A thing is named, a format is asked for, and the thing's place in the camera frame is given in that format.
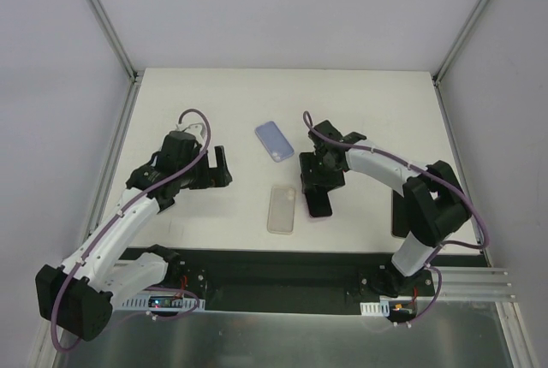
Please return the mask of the black phone pink edge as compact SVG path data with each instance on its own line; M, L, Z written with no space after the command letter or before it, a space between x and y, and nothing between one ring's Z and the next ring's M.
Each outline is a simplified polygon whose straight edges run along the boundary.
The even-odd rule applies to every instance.
M314 188L305 191L305 198L310 217L326 218L332 216L331 202L324 188Z

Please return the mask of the lavender phone case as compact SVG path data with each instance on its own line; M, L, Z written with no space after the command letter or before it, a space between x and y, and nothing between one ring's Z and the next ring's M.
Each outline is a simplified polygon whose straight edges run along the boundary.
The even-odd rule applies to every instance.
M254 132L274 162L280 163L294 156L293 146L274 121L257 126Z

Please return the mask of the beige clear phone case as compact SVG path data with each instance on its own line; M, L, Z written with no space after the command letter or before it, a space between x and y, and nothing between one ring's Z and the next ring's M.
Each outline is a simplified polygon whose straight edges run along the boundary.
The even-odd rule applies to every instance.
M293 187L271 189L266 227L273 234L292 234L295 220L296 191Z

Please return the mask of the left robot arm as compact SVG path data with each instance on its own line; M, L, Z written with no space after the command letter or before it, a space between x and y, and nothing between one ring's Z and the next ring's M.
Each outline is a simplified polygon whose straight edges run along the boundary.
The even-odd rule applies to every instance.
M115 208L86 241L59 266L40 269L39 311L50 322L54 341L58 329L79 340L95 339L116 307L151 286L183 296L188 280L182 260L167 247L151 246L120 270L114 266L149 221L175 204L180 191L231 183L222 146L214 149L215 166L209 165L209 140L208 122L177 124L149 161L131 173Z

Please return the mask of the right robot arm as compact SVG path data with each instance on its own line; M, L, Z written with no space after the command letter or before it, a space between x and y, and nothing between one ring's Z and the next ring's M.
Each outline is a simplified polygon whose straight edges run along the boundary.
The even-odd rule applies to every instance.
M345 184L349 171L367 175L399 197L408 233L384 268L370 279L370 289L395 298L407 293L442 243L471 217L462 201L455 172L444 161L415 166L377 147L365 135L341 134L328 120L303 120L313 150L299 156L301 187L309 215L332 215L329 193Z

